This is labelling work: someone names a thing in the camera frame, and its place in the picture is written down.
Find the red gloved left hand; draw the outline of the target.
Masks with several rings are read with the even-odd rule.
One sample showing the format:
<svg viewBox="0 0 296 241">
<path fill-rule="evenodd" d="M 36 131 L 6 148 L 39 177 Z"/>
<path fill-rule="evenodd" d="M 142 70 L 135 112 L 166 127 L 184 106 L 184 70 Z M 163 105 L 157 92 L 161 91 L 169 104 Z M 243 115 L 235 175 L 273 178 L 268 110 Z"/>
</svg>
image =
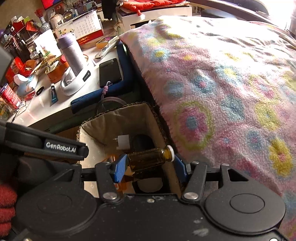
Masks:
<svg viewBox="0 0 296 241">
<path fill-rule="evenodd" d="M 17 193 L 10 185 L 1 184 L 1 238 L 6 237 L 11 230 L 11 220 L 15 217 Z"/>
</svg>

